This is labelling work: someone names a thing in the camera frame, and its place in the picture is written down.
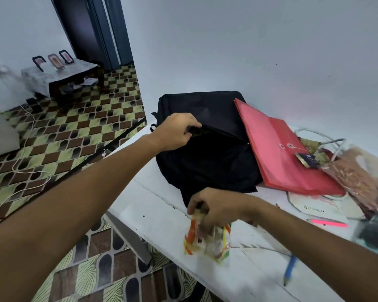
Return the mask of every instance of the pink highlighter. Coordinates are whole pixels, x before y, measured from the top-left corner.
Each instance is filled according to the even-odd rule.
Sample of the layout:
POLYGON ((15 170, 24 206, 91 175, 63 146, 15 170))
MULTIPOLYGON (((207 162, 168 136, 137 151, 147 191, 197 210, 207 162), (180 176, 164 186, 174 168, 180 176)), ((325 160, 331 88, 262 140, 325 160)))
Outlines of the pink highlighter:
POLYGON ((318 225, 331 225, 334 227, 347 228, 348 225, 345 223, 337 223, 335 221, 320 220, 320 219, 307 219, 310 223, 316 223, 318 225))

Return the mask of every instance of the person's left arm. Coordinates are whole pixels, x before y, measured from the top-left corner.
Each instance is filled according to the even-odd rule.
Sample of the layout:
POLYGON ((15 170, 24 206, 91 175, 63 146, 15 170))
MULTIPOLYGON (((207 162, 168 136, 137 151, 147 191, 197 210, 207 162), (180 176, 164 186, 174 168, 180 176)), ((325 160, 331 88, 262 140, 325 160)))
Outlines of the person's left arm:
POLYGON ((31 301, 45 278, 155 155, 185 145, 193 115, 174 113, 154 132, 74 175, 0 223, 0 301, 31 301))

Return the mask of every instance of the black speaker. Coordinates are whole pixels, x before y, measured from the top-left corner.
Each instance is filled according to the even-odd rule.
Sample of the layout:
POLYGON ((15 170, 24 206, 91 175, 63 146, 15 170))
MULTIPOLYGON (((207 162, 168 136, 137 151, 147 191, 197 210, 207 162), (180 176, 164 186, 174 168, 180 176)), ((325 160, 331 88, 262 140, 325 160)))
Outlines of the black speaker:
POLYGON ((26 102, 28 103, 28 105, 30 105, 33 113, 40 113, 43 111, 35 98, 31 97, 30 99, 27 99, 26 102))

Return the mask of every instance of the person's right arm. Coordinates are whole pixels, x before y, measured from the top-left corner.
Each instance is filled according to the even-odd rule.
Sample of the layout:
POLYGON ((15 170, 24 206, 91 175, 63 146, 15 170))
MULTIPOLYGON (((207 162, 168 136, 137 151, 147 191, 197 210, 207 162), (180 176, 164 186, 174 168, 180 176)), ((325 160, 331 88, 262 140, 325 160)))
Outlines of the person's right arm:
POLYGON ((378 301, 378 254, 246 194, 206 188, 192 196, 188 214, 203 201, 205 232, 237 219, 252 220, 295 254, 347 302, 378 301))

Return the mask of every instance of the dark doorway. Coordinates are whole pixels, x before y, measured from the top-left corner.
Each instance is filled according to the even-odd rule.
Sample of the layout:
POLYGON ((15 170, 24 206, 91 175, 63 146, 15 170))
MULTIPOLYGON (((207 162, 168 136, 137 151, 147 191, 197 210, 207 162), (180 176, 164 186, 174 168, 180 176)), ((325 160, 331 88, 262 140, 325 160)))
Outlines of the dark doorway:
POLYGON ((86 0, 52 0, 76 57, 104 67, 106 58, 91 23, 86 0))

